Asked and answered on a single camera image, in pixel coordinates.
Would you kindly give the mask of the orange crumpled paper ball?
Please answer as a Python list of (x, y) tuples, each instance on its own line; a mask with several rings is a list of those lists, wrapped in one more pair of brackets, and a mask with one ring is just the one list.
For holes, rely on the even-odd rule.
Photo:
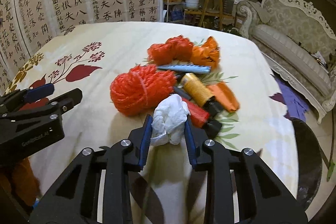
[(190, 61), (194, 65), (208, 66), (217, 69), (220, 61), (220, 48), (217, 41), (210, 36), (201, 46), (194, 46)]

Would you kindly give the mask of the yellow label bottle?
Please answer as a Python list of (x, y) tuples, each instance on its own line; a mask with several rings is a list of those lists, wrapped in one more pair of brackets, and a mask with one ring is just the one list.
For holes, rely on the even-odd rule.
[(212, 117), (224, 110), (214, 94), (193, 73), (186, 73), (180, 82), (198, 106), (210, 113)]

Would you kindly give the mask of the floral cream tablecloth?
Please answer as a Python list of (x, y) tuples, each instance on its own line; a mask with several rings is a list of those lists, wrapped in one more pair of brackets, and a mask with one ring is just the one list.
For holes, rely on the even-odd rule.
[(307, 223), (293, 125), (259, 49), (168, 23), (71, 27), (7, 64), (1, 159), (29, 223)]

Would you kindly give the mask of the ornate white sofa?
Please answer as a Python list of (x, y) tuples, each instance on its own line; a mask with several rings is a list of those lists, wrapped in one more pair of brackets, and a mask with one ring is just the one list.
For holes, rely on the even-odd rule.
[(335, 107), (335, 33), (311, 2), (237, 0), (239, 28), (271, 69), (317, 110), (318, 123)]

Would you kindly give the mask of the black cylinder tube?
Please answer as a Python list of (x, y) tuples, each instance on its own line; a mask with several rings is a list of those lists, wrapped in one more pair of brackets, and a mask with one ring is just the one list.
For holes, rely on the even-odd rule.
[(184, 98), (188, 101), (190, 101), (192, 99), (191, 96), (187, 92), (185, 92), (181, 88), (178, 88), (177, 86), (173, 87), (173, 91), (175, 92), (175, 94), (178, 94), (179, 96), (181, 96), (182, 98)]

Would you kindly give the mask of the purple cloth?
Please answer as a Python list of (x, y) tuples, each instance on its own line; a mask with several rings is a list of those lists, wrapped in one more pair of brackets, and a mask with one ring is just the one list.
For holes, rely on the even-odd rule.
[(308, 104), (289, 84), (287, 84), (281, 77), (273, 75), (274, 80), (280, 88), (280, 92), (273, 94), (270, 98), (274, 101), (280, 102), (287, 107), (286, 119), (299, 119), (306, 122), (305, 113), (309, 110)]

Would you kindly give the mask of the orange foam net ball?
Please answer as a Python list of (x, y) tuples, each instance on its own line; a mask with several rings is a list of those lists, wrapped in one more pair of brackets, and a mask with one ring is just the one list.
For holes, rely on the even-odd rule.
[(111, 82), (110, 98), (120, 113), (132, 117), (157, 107), (176, 83), (172, 71), (159, 71), (153, 64), (137, 65)]

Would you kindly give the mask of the light blue tube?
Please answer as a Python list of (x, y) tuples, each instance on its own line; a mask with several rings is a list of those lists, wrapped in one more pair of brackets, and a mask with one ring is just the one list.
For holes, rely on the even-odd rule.
[(200, 75), (208, 75), (211, 72), (210, 66), (200, 66), (200, 65), (191, 65), (191, 64), (171, 64), (171, 65), (161, 65), (157, 66), (161, 70), (171, 70), (175, 72), (182, 73), (194, 73)]

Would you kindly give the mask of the red label bottle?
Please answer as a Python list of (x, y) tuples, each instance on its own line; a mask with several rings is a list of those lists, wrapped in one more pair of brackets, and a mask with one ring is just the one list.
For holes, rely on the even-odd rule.
[(190, 118), (193, 125), (197, 128), (205, 130), (207, 136), (210, 139), (214, 139), (222, 129), (222, 124), (213, 119), (206, 110), (190, 102), (186, 98), (182, 97), (183, 102), (186, 102), (188, 110), (190, 112)]

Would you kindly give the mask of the red crumpled plastic bag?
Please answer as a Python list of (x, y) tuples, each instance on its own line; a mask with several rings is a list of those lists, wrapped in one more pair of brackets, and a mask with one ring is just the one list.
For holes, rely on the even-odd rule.
[(148, 61), (156, 65), (167, 65), (174, 60), (188, 62), (191, 60), (194, 44), (182, 35), (169, 38), (165, 43), (152, 44), (147, 49)]

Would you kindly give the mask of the wooden plant stand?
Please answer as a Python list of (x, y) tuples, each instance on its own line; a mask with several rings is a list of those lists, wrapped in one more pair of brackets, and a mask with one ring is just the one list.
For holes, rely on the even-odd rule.
[(197, 8), (185, 7), (184, 23), (223, 31), (235, 24), (235, 17), (226, 13), (225, 9), (225, 0), (199, 0)]

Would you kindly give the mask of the flat orange wrapper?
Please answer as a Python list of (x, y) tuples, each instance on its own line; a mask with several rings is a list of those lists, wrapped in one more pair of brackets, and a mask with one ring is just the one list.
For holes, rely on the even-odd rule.
[(234, 93), (223, 81), (209, 85), (207, 88), (227, 112), (232, 113), (240, 109), (240, 103), (237, 101)]

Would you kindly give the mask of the metal storage shelf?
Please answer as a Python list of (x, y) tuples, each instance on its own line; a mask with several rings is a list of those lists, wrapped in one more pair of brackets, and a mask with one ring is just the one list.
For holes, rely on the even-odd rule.
[(163, 0), (163, 21), (182, 24), (184, 21), (184, 0)]

